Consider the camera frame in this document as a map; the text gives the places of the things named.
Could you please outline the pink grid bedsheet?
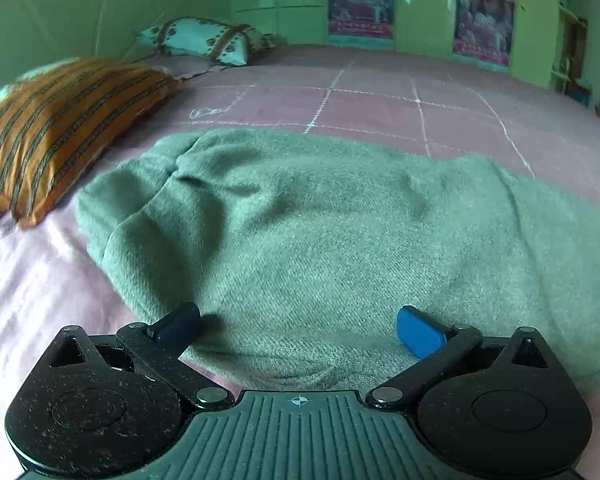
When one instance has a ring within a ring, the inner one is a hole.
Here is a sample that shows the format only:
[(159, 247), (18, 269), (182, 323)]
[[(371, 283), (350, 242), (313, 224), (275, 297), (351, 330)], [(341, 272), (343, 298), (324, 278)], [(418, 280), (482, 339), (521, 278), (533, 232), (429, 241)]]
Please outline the pink grid bedsheet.
[[(280, 47), (246, 67), (194, 56), (149, 64), (184, 87), (98, 162), (106, 170), (174, 132), (253, 127), (342, 136), (407, 153), (468, 153), (600, 204), (600, 118), (554, 91), (437, 58)], [(47, 345), (76, 324), (110, 334), (132, 320), (85, 250), (66, 200), (33, 229), (0, 227), (0, 479), (20, 463), (4, 417)]]

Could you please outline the orange striped pillow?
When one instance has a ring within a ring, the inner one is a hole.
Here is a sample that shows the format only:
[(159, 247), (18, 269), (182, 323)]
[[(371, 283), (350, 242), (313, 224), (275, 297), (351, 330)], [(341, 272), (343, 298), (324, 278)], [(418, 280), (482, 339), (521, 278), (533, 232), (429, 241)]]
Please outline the orange striped pillow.
[(173, 96), (165, 70), (75, 58), (0, 94), (0, 217), (39, 224), (106, 148)]

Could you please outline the corner shelf unit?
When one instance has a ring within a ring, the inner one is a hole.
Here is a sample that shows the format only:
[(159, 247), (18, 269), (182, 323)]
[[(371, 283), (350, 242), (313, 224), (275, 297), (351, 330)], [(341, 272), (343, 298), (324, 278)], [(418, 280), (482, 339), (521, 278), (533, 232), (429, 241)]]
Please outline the corner shelf unit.
[(563, 96), (588, 107), (592, 96), (591, 85), (584, 79), (588, 21), (562, 3), (558, 4), (558, 9), (560, 25), (552, 67), (554, 88)]

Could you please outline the white patterned pillow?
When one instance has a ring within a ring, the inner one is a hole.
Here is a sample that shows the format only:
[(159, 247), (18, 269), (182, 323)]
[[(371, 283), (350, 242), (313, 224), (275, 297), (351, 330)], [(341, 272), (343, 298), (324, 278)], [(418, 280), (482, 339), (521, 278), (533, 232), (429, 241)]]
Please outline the white patterned pillow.
[(164, 55), (193, 55), (215, 64), (248, 66), (254, 58), (284, 43), (249, 24), (226, 24), (184, 16), (142, 30), (137, 40)]

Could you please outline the green wardrobe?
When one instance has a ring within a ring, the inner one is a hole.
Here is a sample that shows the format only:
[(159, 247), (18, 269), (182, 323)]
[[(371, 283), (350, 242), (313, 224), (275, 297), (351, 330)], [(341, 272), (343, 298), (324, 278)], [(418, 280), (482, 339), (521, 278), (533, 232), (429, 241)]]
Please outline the green wardrobe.
[[(552, 81), (559, 0), (514, 0), (514, 34), (507, 72), (546, 88)], [(230, 0), (230, 16), (291, 44), (331, 44), (454, 58), (456, 0), (394, 0), (393, 40), (330, 36), (327, 0)]]

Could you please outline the right lower wall poster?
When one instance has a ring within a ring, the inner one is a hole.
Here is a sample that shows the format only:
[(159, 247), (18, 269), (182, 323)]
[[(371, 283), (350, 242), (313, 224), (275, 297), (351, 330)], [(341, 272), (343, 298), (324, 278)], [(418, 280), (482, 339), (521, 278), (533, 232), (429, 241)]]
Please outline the right lower wall poster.
[(507, 72), (514, 34), (514, 0), (456, 0), (454, 58)]

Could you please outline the wall poster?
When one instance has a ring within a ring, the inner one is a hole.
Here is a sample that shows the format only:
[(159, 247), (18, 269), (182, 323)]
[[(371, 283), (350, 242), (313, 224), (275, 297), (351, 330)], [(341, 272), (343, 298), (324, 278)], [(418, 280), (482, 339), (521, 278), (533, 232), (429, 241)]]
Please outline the wall poster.
[(327, 0), (330, 36), (393, 40), (394, 0)]
[(514, 34), (514, 0), (456, 0), (454, 58), (507, 72)]

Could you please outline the left wall poster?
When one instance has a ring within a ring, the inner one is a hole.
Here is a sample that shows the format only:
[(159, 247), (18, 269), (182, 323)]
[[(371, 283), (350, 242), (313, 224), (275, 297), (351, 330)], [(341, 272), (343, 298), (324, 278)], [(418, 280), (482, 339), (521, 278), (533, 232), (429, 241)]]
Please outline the left wall poster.
[(327, 0), (330, 36), (393, 40), (394, 0)]

